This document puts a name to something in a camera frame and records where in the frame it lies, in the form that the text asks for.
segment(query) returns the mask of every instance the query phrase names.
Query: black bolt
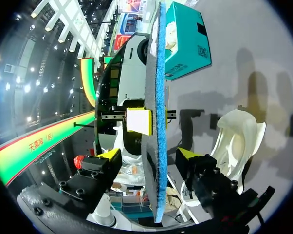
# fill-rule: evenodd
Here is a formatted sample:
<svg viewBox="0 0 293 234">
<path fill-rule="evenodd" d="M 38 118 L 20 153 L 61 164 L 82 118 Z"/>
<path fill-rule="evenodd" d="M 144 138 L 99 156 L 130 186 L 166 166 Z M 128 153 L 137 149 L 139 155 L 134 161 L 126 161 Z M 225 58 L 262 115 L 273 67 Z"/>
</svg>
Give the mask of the black bolt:
<svg viewBox="0 0 293 234">
<path fill-rule="evenodd" d="M 213 190 L 211 191 L 211 196 L 212 196 L 212 197 L 215 197 L 215 196 L 217 195 L 217 193 L 218 193 L 218 190 L 217 190 L 217 189 L 213 189 Z"/>
<path fill-rule="evenodd" d="M 81 196 L 81 195 L 84 195 L 86 192 L 84 189 L 77 189 L 76 193 L 77 193 L 77 195 Z"/>
<path fill-rule="evenodd" d="M 43 210 L 40 207 L 34 207 L 33 211 L 37 216 L 40 216 L 43 214 Z"/>
<path fill-rule="evenodd" d="M 95 178 L 97 175 L 99 175 L 99 173 L 98 172 L 92 172 L 92 178 Z"/>
<path fill-rule="evenodd" d="M 59 185 L 60 185 L 61 188 L 65 188 L 67 186 L 67 182 L 66 181 L 61 181 L 59 183 Z"/>
<path fill-rule="evenodd" d="M 48 200 L 48 199 L 44 199 L 43 200 L 43 204 L 45 205 L 45 206 L 50 206 L 50 201 Z"/>
<path fill-rule="evenodd" d="M 199 178 L 202 178 L 206 173 L 206 169 L 204 169 L 203 171 L 199 172 Z"/>
<path fill-rule="evenodd" d="M 215 167 L 213 169 L 213 171 L 214 171 L 215 174 L 218 174 L 220 172 L 220 168 L 219 167 Z"/>
<path fill-rule="evenodd" d="M 238 187 L 238 182 L 236 180 L 231 181 L 231 189 L 237 189 Z"/>
</svg>

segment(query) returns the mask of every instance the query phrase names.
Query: red cap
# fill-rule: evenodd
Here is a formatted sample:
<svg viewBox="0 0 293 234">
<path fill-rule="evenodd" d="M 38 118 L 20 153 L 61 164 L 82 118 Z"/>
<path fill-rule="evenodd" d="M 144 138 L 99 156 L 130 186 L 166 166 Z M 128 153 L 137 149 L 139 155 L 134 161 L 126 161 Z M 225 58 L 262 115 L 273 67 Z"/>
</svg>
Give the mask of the red cap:
<svg viewBox="0 0 293 234">
<path fill-rule="evenodd" d="M 85 155 L 79 155 L 76 158 L 74 158 L 74 164 L 77 169 L 82 168 L 82 161 L 84 160 L 85 157 L 86 157 Z"/>
</svg>

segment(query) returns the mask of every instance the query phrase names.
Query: qr code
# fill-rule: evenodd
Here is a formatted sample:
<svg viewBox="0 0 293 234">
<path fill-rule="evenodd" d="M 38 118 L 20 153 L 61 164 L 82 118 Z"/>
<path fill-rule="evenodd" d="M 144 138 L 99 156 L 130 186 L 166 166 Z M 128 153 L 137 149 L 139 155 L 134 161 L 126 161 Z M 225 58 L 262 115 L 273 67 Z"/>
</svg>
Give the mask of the qr code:
<svg viewBox="0 0 293 234">
<path fill-rule="evenodd" d="M 198 52 L 199 52 L 199 56 L 203 56 L 204 58 L 208 58 L 208 53 L 207 53 L 207 49 L 201 46 L 197 46 Z"/>
</svg>

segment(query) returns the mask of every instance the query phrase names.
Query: black cable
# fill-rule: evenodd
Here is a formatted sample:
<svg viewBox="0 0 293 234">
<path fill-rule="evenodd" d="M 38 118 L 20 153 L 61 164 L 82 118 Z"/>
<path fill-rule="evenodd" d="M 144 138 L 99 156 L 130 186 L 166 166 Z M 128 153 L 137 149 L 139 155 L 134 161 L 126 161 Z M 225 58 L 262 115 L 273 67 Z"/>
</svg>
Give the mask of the black cable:
<svg viewBox="0 0 293 234">
<path fill-rule="evenodd" d="M 176 218 L 180 215 L 180 214 L 178 214 L 175 218 L 173 217 L 173 216 L 171 216 L 171 215 L 168 215 L 168 214 L 165 214 L 166 216 L 168 216 L 168 217 L 171 217 L 171 218 L 173 218 L 175 221 L 177 221 L 178 223 L 181 223 L 181 222 L 179 222 L 178 220 L 176 220 Z"/>
<path fill-rule="evenodd" d="M 258 213 L 257 216 L 258 216 L 258 219 L 259 219 L 260 224 L 263 225 L 264 224 L 264 220 L 263 220 L 261 214 Z"/>
</svg>

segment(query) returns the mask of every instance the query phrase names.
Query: blue sponge pad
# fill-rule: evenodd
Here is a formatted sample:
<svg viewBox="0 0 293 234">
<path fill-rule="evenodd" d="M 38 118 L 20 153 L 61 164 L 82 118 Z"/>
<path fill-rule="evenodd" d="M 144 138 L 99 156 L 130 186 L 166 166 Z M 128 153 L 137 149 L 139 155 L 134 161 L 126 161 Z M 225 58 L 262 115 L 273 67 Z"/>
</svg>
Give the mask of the blue sponge pad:
<svg viewBox="0 0 293 234">
<path fill-rule="evenodd" d="M 159 189 L 157 215 L 155 222 L 162 220 L 166 206 L 167 188 L 167 141 L 166 141 L 166 117 L 165 117 L 165 39 L 166 39 L 166 8 L 163 3 L 160 6 L 160 20 L 158 33 L 157 67 L 156 67 L 156 118 L 157 118 L 157 142 L 159 157 Z"/>
<path fill-rule="evenodd" d="M 155 15 L 146 65 L 145 108 L 152 111 L 152 135 L 142 135 L 141 141 L 146 190 L 156 223 L 164 214 L 167 188 L 165 21 L 165 5 L 161 4 Z"/>
</svg>

